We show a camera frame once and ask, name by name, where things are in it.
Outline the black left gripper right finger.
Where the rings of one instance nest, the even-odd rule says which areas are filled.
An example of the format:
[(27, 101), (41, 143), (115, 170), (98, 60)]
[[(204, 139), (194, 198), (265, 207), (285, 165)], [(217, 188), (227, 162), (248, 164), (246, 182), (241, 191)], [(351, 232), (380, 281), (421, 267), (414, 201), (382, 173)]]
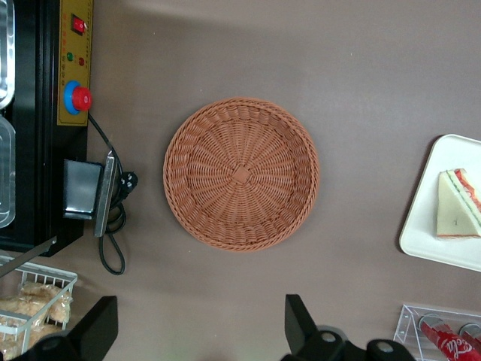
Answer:
[(316, 325), (297, 294), (285, 297), (284, 332), (290, 352), (284, 360), (413, 360), (403, 346), (388, 339), (373, 339), (364, 349), (354, 345), (337, 327)]

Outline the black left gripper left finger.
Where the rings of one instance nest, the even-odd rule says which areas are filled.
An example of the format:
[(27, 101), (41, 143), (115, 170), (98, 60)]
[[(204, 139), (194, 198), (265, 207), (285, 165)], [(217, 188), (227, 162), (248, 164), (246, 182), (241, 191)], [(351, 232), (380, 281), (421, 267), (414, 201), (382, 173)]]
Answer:
[(67, 334), (41, 339), (21, 360), (103, 360), (118, 336), (116, 296), (103, 296)]

